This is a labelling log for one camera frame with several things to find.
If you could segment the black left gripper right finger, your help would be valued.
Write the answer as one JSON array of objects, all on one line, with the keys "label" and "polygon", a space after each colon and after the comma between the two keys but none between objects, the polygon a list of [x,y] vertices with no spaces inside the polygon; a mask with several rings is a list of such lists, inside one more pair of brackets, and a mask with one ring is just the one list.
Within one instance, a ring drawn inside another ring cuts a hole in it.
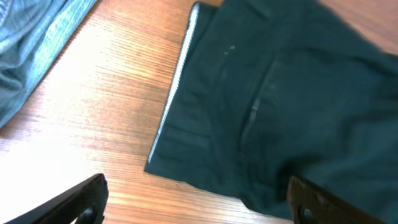
[{"label": "black left gripper right finger", "polygon": [[287,201],[295,224],[383,224],[317,184],[292,176]]}]

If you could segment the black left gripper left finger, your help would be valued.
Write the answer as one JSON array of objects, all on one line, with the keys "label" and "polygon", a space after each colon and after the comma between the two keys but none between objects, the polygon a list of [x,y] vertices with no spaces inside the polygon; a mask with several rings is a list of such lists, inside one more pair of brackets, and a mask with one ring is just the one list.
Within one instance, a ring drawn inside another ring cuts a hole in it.
[{"label": "black left gripper left finger", "polygon": [[6,224],[102,224],[108,196],[104,174],[95,174]]}]

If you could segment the black shorts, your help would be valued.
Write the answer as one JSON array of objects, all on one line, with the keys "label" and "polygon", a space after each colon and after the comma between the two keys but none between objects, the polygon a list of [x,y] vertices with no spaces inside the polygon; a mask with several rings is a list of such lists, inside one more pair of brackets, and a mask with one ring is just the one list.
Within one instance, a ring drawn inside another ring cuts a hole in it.
[{"label": "black shorts", "polygon": [[318,1],[196,2],[147,173],[290,218],[302,176],[397,222],[397,57]]}]

